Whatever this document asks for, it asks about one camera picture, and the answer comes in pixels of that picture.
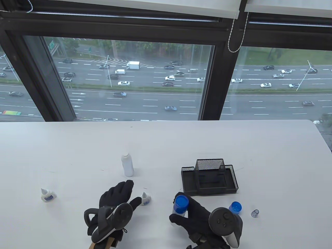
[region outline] black mesh desk organizer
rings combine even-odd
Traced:
[[[233,194],[238,185],[232,165],[223,159],[198,159],[195,167],[181,169],[183,191],[189,196]]]

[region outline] white truck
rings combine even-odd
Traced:
[[[130,62],[128,62],[126,69],[139,69],[139,61],[130,61]]]

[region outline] hand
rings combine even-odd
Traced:
[[[230,249],[230,246],[226,244],[223,237],[212,232],[208,223],[210,212],[185,193],[179,192],[176,194],[175,198],[178,195],[184,195],[189,200],[188,218],[184,218],[177,214],[171,214],[169,216],[170,221],[186,229],[189,236],[195,233],[203,235],[206,237],[212,248]]]
[[[127,180],[126,182],[120,182],[115,187],[110,188],[106,191],[99,200],[99,207],[111,206],[117,207],[118,205],[128,202],[131,196],[132,188],[134,187],[134,182],[132,180]],[[132,209],[135,210],[142,203],[141,197],[136,197],[129,204],[132,206]],[[88,235],[91,235],[93,231],[98,226],[98,215],[95,215],[91,219],[91,225],[88,228]],[[109,235],[109,237],[114,238],[115,241],[121,241],[124,233],[123,230],[114,231]],[[107,243],[107,238],[97,243],[95,249],[105,248]]]

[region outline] blue cap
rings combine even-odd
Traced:
[[[174,201],[174,211],[179,214],[183,214],[187,211],[189,206],[189,200],[184,195],[179,195],[175,198]]]

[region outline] white bottle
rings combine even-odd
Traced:
[[[126,153],[125,155],[123,155],[121,157],[121,161],[122,161],[122,166],[124,168],[124,173],[125,176],[133,176],[134,175],[134,167],[132,166],[132,159],[131,159],[131,155],[129,153]]]
[[[151,196],[147,194],[146,192],[143,192],[142,196],[142,206],[148,205],[149,202],[151,201]]]
[[[42,199],[42,201],[43,202],[50,202],[50,201],[52,201],[54,198],[56,198],[56,194],[55,193],[53,193],[53,191],[51,191],[51,190],[48,190],[48,189],[42,189],[41,190],[41,199]]]

